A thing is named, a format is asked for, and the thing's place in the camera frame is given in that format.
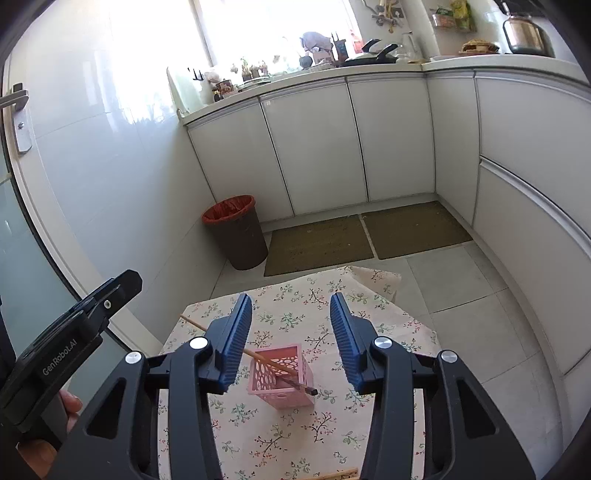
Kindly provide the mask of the person's left hand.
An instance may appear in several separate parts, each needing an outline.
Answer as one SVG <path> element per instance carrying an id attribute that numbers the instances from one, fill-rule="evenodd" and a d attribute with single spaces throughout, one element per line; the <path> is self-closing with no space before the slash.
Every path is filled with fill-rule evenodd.
<path id="1" fill-rule="evenodd" d="M 65 389 L 59 391 L 59 396 L 61 405 L 67 414 L 65 431 L 69 433 L 79 419 L 83 403 L 76 395 Z M 55 438 L 51 436 L 51 431 L 41 430 L 41 433 L 42 437 L 31 437 L 26 442 L 21 442 L 17 446 L 17 451 L 39 479 L 46 479 L 58 450 L 52 443 Z"/>

